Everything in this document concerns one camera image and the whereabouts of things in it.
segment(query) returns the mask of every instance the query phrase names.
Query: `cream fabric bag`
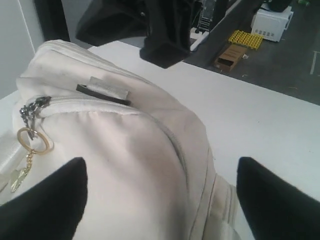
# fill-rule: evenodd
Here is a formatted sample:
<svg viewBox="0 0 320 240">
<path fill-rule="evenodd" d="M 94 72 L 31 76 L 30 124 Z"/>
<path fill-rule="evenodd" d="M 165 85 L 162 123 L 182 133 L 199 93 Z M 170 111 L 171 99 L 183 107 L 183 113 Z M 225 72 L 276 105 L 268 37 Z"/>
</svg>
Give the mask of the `cream fabric bag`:
<svg viewBox="0 0 320 240">
<path fill-rule="evenodd" d="M 76 91 L 78 84 L 131 104 L 89 96 Z M 0 199 L 14 199 L 83 157 L 88 201 L 74 240 L 236 239 L 225 227 L 232 230 L 234 224 L 235 188 L 215 172 L 205 126 L 167 92 L 60 40 L 38 49 L 17 87 L 21 100 L 13 110 L 14 134 L 26 126 L 20 109 L 50 96 L 34 118 L 50 152 L 34 155 L 30 172 L 8 195 L 9 176 L 26 165 L 27 152 L 15 138 L 2 138 L 9 147 L 1 158 Z M 29 144 L 43 147 L 39 137 Z"/>
</svg>

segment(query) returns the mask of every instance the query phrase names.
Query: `dark floor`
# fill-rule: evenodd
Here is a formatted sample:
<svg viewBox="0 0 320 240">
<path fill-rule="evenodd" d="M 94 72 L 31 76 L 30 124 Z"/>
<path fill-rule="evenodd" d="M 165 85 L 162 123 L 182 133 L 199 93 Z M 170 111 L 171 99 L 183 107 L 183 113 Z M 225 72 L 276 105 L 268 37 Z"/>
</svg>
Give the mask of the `dark floor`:
<svg viewBox="0 0 320 240">
<path fill-rule="evenodd" d="M 320 105 L 320 0 L 311 0 L 308 7 L 295 1 L 291 5 L 293 18 L 280 42 L 264 40 L 230 73 L 221 73 Z M 311 74 L 314 51 L 319 53 Z M 208 69 L 220 73 L 213 66 Z"/>
</svg>

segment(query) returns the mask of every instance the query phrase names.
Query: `keychain charm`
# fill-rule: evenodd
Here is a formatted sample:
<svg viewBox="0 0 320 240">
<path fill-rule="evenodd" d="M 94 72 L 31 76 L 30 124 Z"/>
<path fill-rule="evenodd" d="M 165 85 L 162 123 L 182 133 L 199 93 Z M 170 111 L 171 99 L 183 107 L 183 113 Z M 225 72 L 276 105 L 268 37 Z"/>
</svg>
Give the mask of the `keychain charm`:
<svg viewBox="0 0 320 240">
<path fill-rule="evenodd" d="M 38 151 L 27 145 L 22 138 L 23 132 L 28 132 L 28 134 L 32 133 L 33 136 L 38 136 L 39 138 L 41 138 L 44 142 L 45 149 L 42 151 Z M 49 152 L 49 142 L 42 133 L 29 127 L 23 127 L 17 132 L 16 135 L 19 143 L 28 151 L 28 154 L 26 155 L 26 167 L 21 170 L 15 170 L 11 174 L 11 193 L 15 193 L 17 191 L 17 189 L 20 187 L 20 185 L 30 172 L 34 155 L 44 155 Z"/>
</svg>

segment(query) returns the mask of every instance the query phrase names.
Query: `white table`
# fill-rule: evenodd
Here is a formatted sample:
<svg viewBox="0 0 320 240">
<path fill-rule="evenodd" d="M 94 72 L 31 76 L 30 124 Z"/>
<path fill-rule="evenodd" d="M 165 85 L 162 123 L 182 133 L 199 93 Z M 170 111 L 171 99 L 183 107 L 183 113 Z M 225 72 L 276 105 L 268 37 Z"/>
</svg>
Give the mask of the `white table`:
<svg viewBox="0 0 320 240">
<path fill-rule="evenodd" d="M 320 106 L 182 62 L 161 69 L 140 59 L 137 47 L 118 41 L 90 50 L 193 110 L 206 125 L 216 171 L 231 184 L 238 159 L 250 156 L 320 200 Z M 11 126 L 16 99 L 13 93 L 0 101 L 0 132 Z M 242 212 L 236 230 L 242 240 L 253 239 Z"/>
</svg>

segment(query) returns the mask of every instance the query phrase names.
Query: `white appliance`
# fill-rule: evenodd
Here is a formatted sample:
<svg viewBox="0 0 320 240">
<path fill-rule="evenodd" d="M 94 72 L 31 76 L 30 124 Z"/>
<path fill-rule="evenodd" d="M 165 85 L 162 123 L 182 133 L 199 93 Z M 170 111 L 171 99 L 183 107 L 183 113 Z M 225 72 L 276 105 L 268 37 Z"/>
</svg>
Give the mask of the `white appliance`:
<svg viewBox="0 0 320 240">
<path fill-rule="evenodd" d="M 251 33 L 259 34 L 264 39 L 273 42 L 279 42 L 294 14 L 291 9 L 291 6 L 288 6 L 283 12 L 275 12 L 269 10 L 268 5 L 264 3 L 253 17 Z"/>
</svg>

